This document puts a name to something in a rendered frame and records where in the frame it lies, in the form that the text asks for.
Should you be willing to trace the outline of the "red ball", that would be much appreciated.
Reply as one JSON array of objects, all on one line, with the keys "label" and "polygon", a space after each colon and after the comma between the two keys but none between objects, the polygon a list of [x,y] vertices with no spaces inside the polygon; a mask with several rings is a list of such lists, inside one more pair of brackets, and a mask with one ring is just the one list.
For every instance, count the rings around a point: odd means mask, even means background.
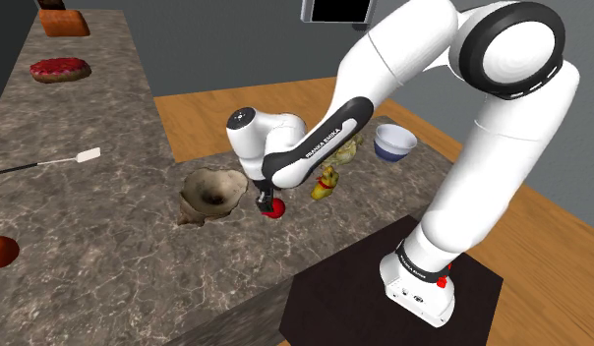
[{"label": "red ball", "polygon": [[285,212],[285,204],[281,199],[274,198],[272,200],[272,211],[263,212],[264,216],[272,219],[280,218]]}]

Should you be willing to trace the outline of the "dark robot stand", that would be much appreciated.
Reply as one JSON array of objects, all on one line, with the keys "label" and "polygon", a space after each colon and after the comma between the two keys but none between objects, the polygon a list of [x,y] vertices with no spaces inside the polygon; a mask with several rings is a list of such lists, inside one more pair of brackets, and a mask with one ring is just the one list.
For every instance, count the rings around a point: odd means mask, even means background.
[{"label": "dark robot stand", "polygon": [[417,224],[405,216],[296,274],[279,331],[291,346],[486,346],[503,280],[463,254],[456,304],[435,328],[390,300],[379,265]]}]

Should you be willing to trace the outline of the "white and blue bowl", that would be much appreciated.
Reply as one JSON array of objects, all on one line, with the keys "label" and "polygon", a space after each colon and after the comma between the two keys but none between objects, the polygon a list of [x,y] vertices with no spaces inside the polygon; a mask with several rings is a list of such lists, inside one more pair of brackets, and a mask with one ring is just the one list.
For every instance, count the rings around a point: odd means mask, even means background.
[{"label": "white and blue bowl", "polygon": [[374,150],[378,158],[397,162],[409,154],[417,143],[417,138],[407,129],[394,124],[382,124],[376,129]]}]

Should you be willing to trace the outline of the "pale green cabbage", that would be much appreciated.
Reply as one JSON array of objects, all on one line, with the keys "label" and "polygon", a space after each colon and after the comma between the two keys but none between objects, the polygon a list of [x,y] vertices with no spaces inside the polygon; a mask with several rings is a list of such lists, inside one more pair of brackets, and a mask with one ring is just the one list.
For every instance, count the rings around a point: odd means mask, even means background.
[{"label": "pale green cabbage", "polygon": [[356,155],[358,147],[363,143],[363,137],[360,134],[354,135],[349,141],[343,144],[338,150],[330,155],[321,164],[321,168],[328,166],[344,165],[351,162]]}]

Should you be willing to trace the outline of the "brown stone bowl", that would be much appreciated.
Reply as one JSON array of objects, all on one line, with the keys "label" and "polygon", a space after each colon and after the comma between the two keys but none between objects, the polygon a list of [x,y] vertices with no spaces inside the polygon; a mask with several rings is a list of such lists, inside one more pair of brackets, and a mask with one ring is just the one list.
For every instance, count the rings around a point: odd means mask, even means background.
[{"label": "brown stone bowl", "polygon": [[248,190],[248,178],[233,169],[199,168],[190,173],[179,192],[178,225],[194,224],[228,216]]}]

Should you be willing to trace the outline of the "black wall screen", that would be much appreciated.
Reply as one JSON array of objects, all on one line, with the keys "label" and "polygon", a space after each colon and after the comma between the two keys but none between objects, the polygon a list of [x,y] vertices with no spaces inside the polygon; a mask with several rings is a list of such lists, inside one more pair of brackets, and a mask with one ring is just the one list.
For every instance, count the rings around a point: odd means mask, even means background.
[{"label": "black wall screen", "polygon": [[304,23],[367,24],[377,0],[302,0]]}]

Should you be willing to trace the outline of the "yellow cat figure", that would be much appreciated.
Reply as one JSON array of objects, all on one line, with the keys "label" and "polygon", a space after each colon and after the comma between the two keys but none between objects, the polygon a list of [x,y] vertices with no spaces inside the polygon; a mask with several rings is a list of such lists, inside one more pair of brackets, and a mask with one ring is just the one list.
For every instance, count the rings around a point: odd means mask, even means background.
[{"label": "yellow cat figure", "polygon": [[311,192],[311,198],[315,201],[322,200],[329,197],[333,189],[336,187],[339,179],[339,174],[332,166],[327,166],[320,177],[317,178],[317,183]]}]

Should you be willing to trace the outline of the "red apple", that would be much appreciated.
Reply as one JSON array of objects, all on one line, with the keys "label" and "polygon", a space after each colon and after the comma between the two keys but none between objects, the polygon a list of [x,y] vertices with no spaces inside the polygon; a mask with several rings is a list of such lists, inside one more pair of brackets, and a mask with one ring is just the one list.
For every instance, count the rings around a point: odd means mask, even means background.
[{"label": "red apple", "polygon": [[17,241],[0,236],[0,268],[5,267],[12,263],[20,253],[20,246]]}]

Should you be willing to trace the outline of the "red frosted doughnut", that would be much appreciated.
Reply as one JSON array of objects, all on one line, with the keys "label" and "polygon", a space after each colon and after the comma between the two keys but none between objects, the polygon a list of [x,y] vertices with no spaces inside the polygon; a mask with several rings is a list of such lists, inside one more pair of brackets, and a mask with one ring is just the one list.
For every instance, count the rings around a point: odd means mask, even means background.
[{"label": "red frosted doughnut", "polygon": [[91,67],[75,57],[44,59],[30,66],[30,75],[44,84],[74,82],[90,76]]}]

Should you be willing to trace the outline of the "orange bread loaf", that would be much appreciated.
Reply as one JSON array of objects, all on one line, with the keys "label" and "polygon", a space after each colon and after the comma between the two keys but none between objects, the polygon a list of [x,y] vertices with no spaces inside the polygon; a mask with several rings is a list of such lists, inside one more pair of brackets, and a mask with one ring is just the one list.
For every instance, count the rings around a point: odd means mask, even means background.
[{"label": "orange bread loaf", "polygon": [[88,23],[77,10],[40,10],[39,19],[47,36],[88,36]]}]

